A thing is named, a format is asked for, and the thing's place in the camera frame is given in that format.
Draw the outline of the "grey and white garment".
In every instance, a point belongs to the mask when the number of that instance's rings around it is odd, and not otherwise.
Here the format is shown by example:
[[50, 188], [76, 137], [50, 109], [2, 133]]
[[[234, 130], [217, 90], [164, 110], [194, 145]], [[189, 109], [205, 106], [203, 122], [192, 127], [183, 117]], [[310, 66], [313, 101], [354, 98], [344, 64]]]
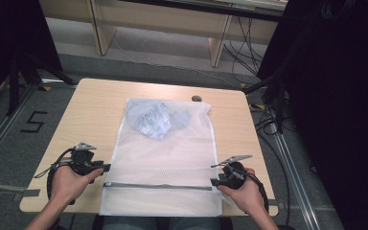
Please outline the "grey and white garment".
[[127, 102], [126, 119], [142, 135], [163, 140], [169, 131], [186, 127], [191, 114], [188, 110], [173, 109], [163, 101], [136, 99]]

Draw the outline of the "person's right hand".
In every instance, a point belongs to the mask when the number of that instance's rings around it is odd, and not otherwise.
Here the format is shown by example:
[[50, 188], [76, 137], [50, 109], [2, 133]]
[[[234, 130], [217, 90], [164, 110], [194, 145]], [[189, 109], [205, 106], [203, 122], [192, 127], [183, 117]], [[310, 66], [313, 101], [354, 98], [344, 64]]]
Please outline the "person's right hand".
[[259, 191], [259, 187], [249, 177], [244, 180], [243, 185], [237, 190], [223, 185], [219, 185], [218, 189], [224, 195], [229, 196], [250, 217], [266, 214], [264, 199]]

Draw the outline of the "black metal stand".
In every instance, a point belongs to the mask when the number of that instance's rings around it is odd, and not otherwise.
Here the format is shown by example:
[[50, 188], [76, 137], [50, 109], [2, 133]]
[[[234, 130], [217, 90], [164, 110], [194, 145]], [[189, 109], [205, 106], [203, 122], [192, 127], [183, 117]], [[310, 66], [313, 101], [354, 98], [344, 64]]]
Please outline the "black metal stand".
[[78, 83], [62, 73], [61, 69], [44, 62], [42, 59], [25, 52], [15, 52], [10, 61], [10, 103], [7, 115], [11, 116], [20, 107], [19, 78], [22, 77], [27, 86], [39, 86], [42, 78], [37, 73], [43, 69], [60, 81], [70, 85]]
[[275, 107], [274, 121], [277, 126], [277, 132], [283, 133], [283, 113], [285, 107], [285, 93], [284, 76], [282, 74], [273, 74], [272, 76], [261, 80], [260, 82], [246, 87], [242, 92], [247, 95], [262, 87], [266, 87], [262, 99], [265, 104], [271, 104]]

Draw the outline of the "black tape floor numeral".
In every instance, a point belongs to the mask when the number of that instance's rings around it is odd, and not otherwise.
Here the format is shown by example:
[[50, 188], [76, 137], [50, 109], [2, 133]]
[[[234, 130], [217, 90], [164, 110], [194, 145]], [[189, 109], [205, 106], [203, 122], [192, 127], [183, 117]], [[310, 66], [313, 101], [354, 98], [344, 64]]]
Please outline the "black tape floor numeral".
[[40, 115], [46, 115], [46, 114], [47, 114], [46, 111], [33, 111], [31, 116], [29, 117], [29, 119], [26, 122], [27, 127], [22, 128], [21, 132], [24, 132], [24, 133], [39, 133], [39, 131], [41, 130], [41, 128], [44, 125], [44, 122], [39, 121], [37, 118]]

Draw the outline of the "black curtain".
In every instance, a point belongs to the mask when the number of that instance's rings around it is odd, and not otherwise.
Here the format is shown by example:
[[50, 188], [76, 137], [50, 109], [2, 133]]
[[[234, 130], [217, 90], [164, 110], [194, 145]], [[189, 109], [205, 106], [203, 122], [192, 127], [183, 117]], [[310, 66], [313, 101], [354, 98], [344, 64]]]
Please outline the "black curtain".
[[368, 0], [288, 0], [259, 78], [292, 46], [293, 120], [345, 230], [368, 230]]
[[9, 74], [10, 60], [17, 52], [62, 69], [39, 0], [0, 0], [0, 85]]

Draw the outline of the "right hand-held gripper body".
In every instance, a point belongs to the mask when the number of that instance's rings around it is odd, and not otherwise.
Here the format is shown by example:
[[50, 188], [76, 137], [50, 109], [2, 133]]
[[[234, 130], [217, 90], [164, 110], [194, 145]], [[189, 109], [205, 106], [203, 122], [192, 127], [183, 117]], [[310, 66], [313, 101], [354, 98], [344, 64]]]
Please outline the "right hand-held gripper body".
[[250, 158], [251, 154], [249, 155], [235, 155], [225, 159], [224, 161], [220, 162], [219, 164], [213, 165], [213, 168], [222, 166], [222, 173], [218, 175], [218, 180], [221, 180], [223, 186], [229, 187], [234, 190], [238, 190], [246, 178], [246, 170], [241, 163], [241, 160]]

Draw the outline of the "light wooden desk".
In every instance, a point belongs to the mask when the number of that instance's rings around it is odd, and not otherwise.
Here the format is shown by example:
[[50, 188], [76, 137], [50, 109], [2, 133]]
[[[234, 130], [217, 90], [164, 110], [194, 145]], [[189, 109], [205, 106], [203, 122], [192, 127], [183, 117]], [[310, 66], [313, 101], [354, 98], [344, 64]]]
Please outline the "light wooden desk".
[[211, 65], [216, 67], [224, 41], [247, 38], [251, 43], [266, 45], [277, 27], [275, 21], [250, 15], [158, 6], [155, 0], [147, 4], [123, 0], [39, 0], [39, 3], [47, 17], [91, 24], [100, 56], [106, 54], [117, 29], [126, 27], [206, 37]]

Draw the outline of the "metal floor rail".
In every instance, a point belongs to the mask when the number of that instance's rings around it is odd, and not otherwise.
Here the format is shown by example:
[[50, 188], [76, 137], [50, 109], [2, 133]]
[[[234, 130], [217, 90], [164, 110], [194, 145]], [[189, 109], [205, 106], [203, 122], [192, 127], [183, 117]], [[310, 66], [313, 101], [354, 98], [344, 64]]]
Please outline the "metal floor rail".
[[286, 139], [275, 124], [272, 124], [270, 128], [274, 132], [274, 138], [280, 152], [281, 161], [285, 166], [288, 180], [293, 189], [305, 223], [309, 230], [320, 230], [317, 215], [312, 208], [306, 189], [293, 162]]
[[18, 106], [11, 112], [10, 115], [7, 115], [0, 124], [0, 146], [3, 143], [4, 139], [7, 137], [7, 135], [9, 134], [13, 125], [20, 117], [20, 114], [23, 112], [26, 103], [32, 97], [32, 95], [35, 93], [36, 90], [37, 87], [35, 85], [27, 86], [19, 99]]

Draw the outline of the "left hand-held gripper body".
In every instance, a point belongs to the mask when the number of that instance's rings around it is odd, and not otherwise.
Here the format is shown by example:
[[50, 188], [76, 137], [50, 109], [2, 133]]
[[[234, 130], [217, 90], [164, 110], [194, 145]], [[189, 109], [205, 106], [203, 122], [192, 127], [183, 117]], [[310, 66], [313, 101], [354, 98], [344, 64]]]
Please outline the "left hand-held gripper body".
[[81, 142], [77, 144], [71, 151], [71, 168], [79, 175], [87, 175], [96, 169], [104, 167], [103, 161], [93, 161], [93, 147], [89, 144]]

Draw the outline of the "white mesh laundry bag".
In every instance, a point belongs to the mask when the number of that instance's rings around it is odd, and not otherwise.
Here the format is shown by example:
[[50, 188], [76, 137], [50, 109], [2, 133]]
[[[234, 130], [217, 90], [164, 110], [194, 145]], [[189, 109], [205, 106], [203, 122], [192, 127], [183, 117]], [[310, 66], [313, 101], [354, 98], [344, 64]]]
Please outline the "white mesh laundry bag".
[[188, 125], [148, 138], [129, 126], [126, 110], [110, 171], [106, 174], [100, 214], [132, 217], [216, 217], [221, 195], [210, 179], [219, 173], [211, 106], [202, 102], [163, 101], [188, 110]]

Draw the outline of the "person's left hand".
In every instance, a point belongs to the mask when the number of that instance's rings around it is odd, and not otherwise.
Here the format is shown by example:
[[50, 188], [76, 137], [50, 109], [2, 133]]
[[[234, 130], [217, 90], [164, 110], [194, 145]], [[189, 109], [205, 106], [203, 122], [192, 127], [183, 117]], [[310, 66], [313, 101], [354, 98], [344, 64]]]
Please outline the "person's left hand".
[[102, 175], [103, 172], [103, 169], [96, 169], [87, 175], [79, 175], [69, 166], [58, 168], [52, 182], [50, 200], [55, 204], [67, 206], [78, 198], [90, 182]]

